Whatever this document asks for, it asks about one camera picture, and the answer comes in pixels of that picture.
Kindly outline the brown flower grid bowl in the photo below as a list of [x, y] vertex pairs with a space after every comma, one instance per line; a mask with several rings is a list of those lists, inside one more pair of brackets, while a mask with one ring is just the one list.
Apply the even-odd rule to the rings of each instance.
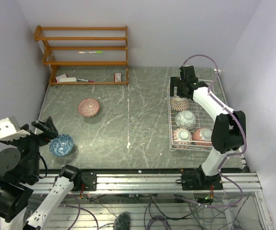
[[184, 111], [189, 108], [189, 100], [175, 96], [171, 98], [170, 106], [171, 110]]

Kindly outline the black leaf pattern bowl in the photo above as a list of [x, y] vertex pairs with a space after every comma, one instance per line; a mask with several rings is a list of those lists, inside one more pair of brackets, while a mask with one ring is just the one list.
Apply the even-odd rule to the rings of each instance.
[[180, 128], [191, 130], [196, 125], [196, 116], [191, 111], [181, 111], [175, 116], [175, 123]]

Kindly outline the white bowl red diamond outside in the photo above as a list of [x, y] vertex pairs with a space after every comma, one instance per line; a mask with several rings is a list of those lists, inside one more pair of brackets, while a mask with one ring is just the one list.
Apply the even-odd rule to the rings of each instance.
[[178, 128], [172, 132], [172, 147], [187, 149], [193, 140], [192, 134], [185, 128]]

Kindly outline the red diamond pattern bowl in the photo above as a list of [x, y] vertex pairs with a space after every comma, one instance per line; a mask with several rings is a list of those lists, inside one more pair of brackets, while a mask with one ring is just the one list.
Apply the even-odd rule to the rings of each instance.
[[193, 141], [198, 146], [212, 146], [212, 130], [209, 128], [199, 128], [193, 133]]

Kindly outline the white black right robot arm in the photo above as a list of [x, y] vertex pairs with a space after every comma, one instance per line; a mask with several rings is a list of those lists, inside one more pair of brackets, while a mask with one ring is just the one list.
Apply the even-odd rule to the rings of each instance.
[[213, 183], [229, 156], [241, 146], [246, 147], [246, 116], [224, 104], [211, 90], [211, 86], [198, 80], [193, 66], [181, 66], [180, 76], [170, 78], [169, 95], [190, 99], [199, 104], [214, 122], [211, 135], [212, 149], [200, 166], [196, 184], [207, 189]]

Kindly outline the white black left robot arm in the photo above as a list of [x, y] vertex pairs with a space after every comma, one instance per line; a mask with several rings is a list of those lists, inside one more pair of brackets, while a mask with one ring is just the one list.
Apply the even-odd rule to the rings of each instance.
[[24, 220], [33, 193], [31, 186], [42, 178], [40, 147], [59, 136], [51, 116], [33, 121], [32, 126], [42, 132], [35, 134], [28, 124], [19, 126], [14, 116], [0, 120], [0, 143], [8, 145], [0, 152], [0, 230], [45, 229], [66, 195], [82, 185], [80, 169], [71, 165], [62, 167], [44, 201]]

